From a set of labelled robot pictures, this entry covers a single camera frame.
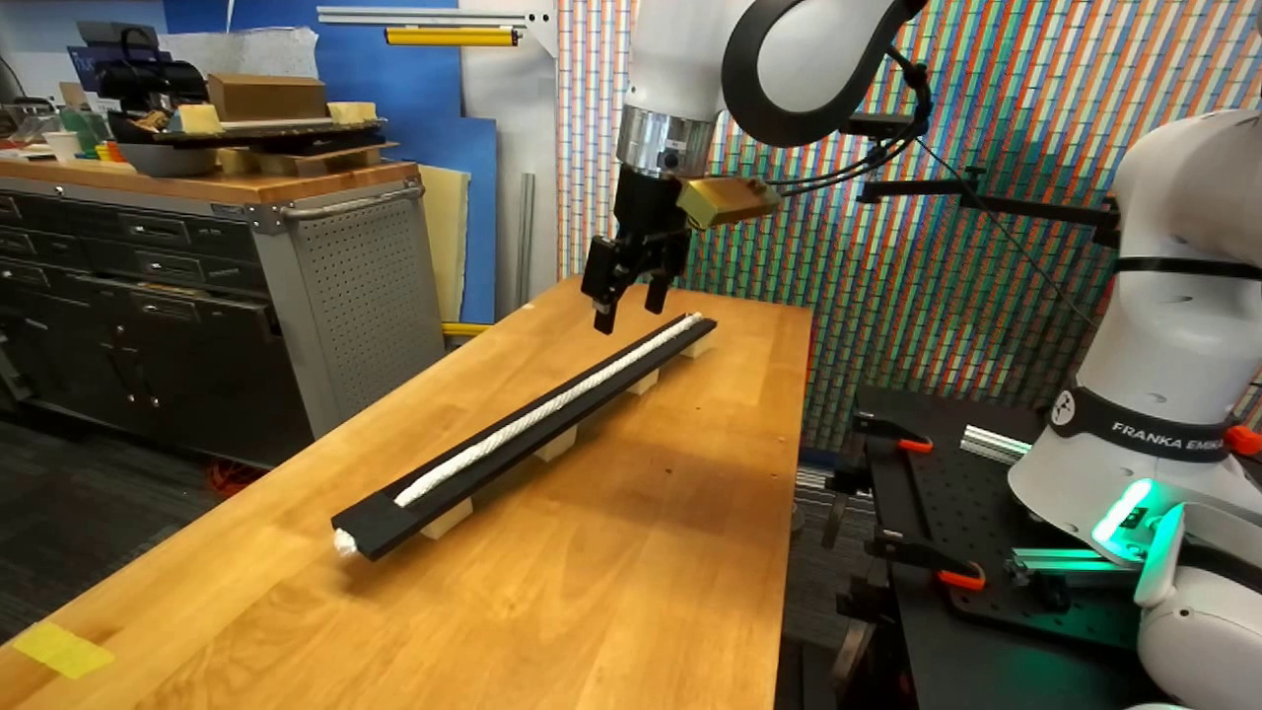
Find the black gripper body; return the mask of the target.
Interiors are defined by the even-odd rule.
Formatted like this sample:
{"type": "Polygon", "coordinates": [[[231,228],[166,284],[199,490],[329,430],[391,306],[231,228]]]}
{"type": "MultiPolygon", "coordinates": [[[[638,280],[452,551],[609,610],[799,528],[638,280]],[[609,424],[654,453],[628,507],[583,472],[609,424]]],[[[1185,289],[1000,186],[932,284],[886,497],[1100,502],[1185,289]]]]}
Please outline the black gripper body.
{"type": "Polygon", "coordinates": [[[583,264],[583,290],[596,299],[617,299],[632,280],[649,270],[684,268],[684,211],[678,209],[682,186],[675,176],[641,176],[632,164],[613,186],[613,234],[596,236],[583,264]]]}

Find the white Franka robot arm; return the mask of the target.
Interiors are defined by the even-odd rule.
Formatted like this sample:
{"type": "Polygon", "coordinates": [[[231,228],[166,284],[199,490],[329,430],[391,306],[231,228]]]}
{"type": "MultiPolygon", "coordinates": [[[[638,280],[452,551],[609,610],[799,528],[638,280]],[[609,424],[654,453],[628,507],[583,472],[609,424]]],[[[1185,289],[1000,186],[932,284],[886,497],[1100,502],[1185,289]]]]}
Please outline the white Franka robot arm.
{"type": "MultiPolygon", "coordinates": [[[[857,125],[874,64],[925,0],[641,0],[617,119],[613,228],[583,294],[662,299],[684,264],[682,188],[715,125],[808,146],[857,125]]],[[[1045,523],[1134,573],[1134,656],[1185,710],[1262,710],[1262,490],[1230,449],[1262,362],[1262,115],[1210,109],[1134,138],[1117,168],[1113,299],[1006,485],[1045,523]]]]}

